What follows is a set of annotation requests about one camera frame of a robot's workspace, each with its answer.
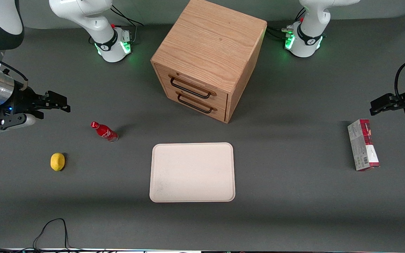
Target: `drawer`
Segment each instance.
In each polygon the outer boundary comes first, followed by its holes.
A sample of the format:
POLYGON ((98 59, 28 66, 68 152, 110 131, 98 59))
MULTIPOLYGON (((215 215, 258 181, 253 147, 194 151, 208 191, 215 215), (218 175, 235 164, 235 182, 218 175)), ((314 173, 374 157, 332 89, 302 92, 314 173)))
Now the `drawer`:
POLYGON ((204 104, 217 108, 226 108, 227 93, 202 87, 202 85, 165 67, 156 65, 156 69, 162 85, 166 88, 166 93, 178 91, 186 97, 198 99, 204 104))
POLYGON ((201 100, 194 99, 187 94, 184 94, 180 91, 171 91, 167 90, 167 96, 169 99, 183 104, 187 107, 190 107, 198 112, 202 112, 209 117, 215 118, 216 120, 223 121, 225 120, 226 110, 222 108, 217 108, 216 106, 211 106, 204 104, 201 100))

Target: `bottle cap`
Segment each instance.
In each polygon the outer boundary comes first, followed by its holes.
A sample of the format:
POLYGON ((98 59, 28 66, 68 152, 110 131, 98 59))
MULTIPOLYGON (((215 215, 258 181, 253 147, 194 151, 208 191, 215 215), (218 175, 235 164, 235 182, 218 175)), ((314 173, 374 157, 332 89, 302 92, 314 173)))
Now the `bottle cap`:
POLYGON ((91 123, 91 128, 93 128, 93 129, 99 128, 99 123, 96 122, 96 121, 93 121, 93 122, 91 123))

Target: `red and white box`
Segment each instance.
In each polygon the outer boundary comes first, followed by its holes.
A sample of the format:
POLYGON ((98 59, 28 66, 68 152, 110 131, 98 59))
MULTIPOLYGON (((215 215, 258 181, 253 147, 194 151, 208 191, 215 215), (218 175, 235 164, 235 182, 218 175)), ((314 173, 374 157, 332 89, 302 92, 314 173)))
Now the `red and white box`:
POLYGON ((348 132, 354 155, 355 170, 367 171, 379 167, 378 156, 371 141, 370 120, 357 120, 348 126, 348 132))

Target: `lemon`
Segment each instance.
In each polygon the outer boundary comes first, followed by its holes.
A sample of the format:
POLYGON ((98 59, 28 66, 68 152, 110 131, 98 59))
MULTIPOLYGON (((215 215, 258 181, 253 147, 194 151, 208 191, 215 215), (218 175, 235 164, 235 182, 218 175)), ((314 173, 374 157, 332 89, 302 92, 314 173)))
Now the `lemon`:
POLYGON ((55 153, 51 156, 51 168, 55 171, 60 171, 65 166, 65 157, 61 153, 55 153))

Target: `gray table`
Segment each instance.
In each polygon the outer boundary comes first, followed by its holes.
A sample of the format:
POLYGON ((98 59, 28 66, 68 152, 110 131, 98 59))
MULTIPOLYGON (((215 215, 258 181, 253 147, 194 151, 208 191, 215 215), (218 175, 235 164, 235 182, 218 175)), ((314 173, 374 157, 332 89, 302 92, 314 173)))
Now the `gray table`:
MULTIPOLYGON (((405 252, 405 115, 371 118, 375 170, 354 170, 346 133, 393 92, 405 17, 332 21, 308 59, 265 38, 228 125, 165 97, 149 59, 169 29, 140 27, 132 55, 116 64, 83 29, 27 30, 6 53, 36 92, 67 96, 72 112, 0 134, 0 247, 28 247, 62 217, 82 248, 405 252), (93 120, 121 139, 101 139, 93 120), (149 200, 154 145, 224 141, 234 147, 232 202, 149 200), (60 173, 49 167, 55 152, 68 156, 60 173)), ((405 89, 405 70, 400 80, 405 89)), ((39 246, 63 246, 60 223, 39 246)))

